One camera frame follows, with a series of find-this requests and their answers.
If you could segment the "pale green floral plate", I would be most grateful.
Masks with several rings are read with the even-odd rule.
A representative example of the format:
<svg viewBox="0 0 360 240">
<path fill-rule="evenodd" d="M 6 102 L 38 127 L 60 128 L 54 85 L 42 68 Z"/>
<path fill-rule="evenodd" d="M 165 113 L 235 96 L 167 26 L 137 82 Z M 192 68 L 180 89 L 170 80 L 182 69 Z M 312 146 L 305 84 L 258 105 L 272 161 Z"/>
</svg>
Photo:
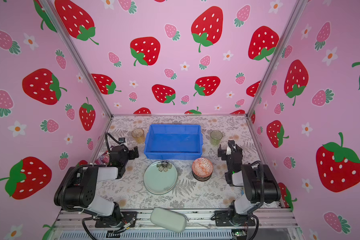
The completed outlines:
<svg viewBox="0 0 360 240">
<path fill-rule="evenodd" d="M 178 171 L 169 161 L 157 161 L 147 167 L 143 179 L 150 193 L 163 195 L 175 187 Z"/>
</svg>

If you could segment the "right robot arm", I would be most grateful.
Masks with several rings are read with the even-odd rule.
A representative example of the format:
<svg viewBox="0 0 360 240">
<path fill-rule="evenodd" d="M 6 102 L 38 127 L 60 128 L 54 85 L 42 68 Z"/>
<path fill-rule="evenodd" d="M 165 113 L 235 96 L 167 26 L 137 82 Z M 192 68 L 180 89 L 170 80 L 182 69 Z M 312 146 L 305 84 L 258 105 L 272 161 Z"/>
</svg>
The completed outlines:
<svg viewBox="0 0 360 240">
<path fill-rule="evenodd" d="M 243 164 L 244 151 L 234 140 L 228 141 L 225 150 L 219 146 L 218 157 L 227 164 L 227 184 L 231 187 L 242 187 L 244 194 L 232 201 L 227 210 L 215 211 L 216 225 L 251 226 L 256 210 L 264 204 L 278 202 L 281 199 L 280 187 L 268 165 L 261 161 Z"/>
</svg>

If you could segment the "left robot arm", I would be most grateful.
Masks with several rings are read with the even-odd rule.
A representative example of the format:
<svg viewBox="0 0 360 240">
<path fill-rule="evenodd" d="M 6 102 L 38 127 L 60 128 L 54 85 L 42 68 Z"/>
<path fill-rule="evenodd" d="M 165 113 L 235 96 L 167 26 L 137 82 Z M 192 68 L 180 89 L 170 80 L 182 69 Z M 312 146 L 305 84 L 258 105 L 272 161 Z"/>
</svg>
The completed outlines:
<svg viewBox="0 0 360 240">
<path fill-rule="evenodd" d="M 122 212 L 120 205 L 96 193 L 97 184 L 121 179 L 129 160 L 139 157 L 137 147 L 124 145 L 109 150 L 108 165 L 81 165 L 69 168 L 54 196 L 54 203 L 63 211 L 89 215 L 84 221 L 96 221 L 96 228 L 121 228 L 135 226 L 137 212 Z"/>
</svg>

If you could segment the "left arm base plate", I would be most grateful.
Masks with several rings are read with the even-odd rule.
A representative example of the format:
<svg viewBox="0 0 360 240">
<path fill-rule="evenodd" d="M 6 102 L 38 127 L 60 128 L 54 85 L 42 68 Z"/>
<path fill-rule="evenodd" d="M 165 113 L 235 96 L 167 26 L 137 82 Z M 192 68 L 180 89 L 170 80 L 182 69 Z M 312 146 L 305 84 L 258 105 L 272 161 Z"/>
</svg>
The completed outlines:
<svg viewBox="0 0 360 240">
<path fill-rule="evenodd" d="M 96 220 L 95 228 L 134 228 L 137 220 L 138 212 L 121 211 L 120 214 L 113 214 L 109 217 L 100 217 Z"/>
</svg>

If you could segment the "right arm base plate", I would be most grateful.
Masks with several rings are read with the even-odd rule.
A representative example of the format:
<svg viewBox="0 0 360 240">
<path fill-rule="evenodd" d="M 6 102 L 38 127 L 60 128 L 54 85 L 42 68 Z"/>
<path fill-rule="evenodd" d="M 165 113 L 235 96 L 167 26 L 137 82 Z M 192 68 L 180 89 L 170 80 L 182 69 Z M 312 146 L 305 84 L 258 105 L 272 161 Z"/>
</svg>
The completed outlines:
<svg viewBox="0 0 360 240">
<path fill-rule="evenodd" d="M 239 215 L 228 210 L 215 211 L 211 217 L 218 227 L 254 227 L 256 221 L 254 218 L 246 215 Z"/>
</svg>

